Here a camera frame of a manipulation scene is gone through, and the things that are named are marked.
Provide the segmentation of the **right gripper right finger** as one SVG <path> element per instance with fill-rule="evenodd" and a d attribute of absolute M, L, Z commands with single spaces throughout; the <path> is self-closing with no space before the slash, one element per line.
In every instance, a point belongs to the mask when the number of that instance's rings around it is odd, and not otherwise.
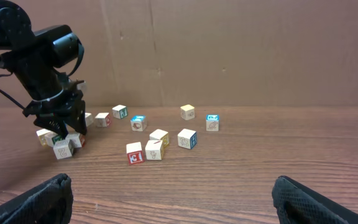
<path fill-rule="evenodd" d="M 280 224 L 358 224 L 358 214 L 287 177 L 272 189 Z"/>

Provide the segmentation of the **wooden block red three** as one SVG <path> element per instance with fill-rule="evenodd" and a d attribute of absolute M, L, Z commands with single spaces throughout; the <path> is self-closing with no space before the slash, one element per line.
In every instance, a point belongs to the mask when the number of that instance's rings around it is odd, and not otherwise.
<path fill-rule="evenodd" d="M 65 139 L 71 140 L 74 148 L 81 148 L 85 145 L 85 136 L 81 133 L 69 133 Z"/>

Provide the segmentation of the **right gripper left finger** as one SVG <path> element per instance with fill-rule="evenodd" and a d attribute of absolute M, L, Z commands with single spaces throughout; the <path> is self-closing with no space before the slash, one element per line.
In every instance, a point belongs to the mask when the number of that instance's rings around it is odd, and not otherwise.
<path fill-rule="evenodd" d="M 0 224 L 56 223 L 71 220 L 71 179 L 61 173 L 0 205 Z"/>

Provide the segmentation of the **wooden block number two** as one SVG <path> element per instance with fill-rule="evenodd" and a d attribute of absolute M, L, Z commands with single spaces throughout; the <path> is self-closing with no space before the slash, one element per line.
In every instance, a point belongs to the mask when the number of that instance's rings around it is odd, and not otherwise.
<path fill-rule="evenodd" d="M 65 159 L 73 156 L 73 143 L 69 139 L 57 141 L 53 151 L 57 159 Z"/>

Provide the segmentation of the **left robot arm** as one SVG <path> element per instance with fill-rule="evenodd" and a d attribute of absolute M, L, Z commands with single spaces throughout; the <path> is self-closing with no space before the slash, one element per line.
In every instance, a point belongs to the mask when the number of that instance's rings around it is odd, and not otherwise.
<path fill-rule="evenodd" d="M 81 81 L 58 69 L 74 60 L 77 69 L 85 53 L 68 25 L 34 32 L 27 13 L 11 1 L 0 0 L 0 68 L 15 75 L 32 98 L 27 106 L 18 101 L 24 116 L 34 115 L 34 124 L 65 138 L 67 127 L 87 133 Z"/>

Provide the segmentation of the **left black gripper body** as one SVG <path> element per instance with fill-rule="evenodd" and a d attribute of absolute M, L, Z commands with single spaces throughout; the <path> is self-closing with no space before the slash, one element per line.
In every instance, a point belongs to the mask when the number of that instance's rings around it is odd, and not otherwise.
<path fill-rule="evenodd" d="M 83 100 L 83 92 L 81 87 L 84 84 L 84 80 L 77 80 L 75 82 L 70 81 L 56 98 L 52 98 L 49 101 L 45 100 L 40 102 L 33 100 L 23 109 L 22 113 L 25 117 L 35 115 L 36 119 L 34 120 L 34 124 L 36 126 L 38 116 L 67 116 L 68 109 L 73 104 L 73 102 L 75 100 Z"/>

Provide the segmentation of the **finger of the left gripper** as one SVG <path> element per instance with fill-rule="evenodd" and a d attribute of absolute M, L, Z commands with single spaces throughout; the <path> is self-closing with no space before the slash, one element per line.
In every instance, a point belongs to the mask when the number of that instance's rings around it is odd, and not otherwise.
<path fill-rule="evenodd" d="M 68 115 L 65 116 L 64 122 L 76 132 L 86 135 L 85 102 L 83 100 L 73 102 L 68 109 Z"/>
<path fill-rule="evenodd" d="M 47 129 L 49 131 L 53 131 L 60 135 L 62 138 L 66 138 L 68 135 L 68 130 L 66 127 L 66 123 L 68 121 L 67 116 L 51 116 L 51 117 L 37 117 L 37 126 L 40 128 Z"/>

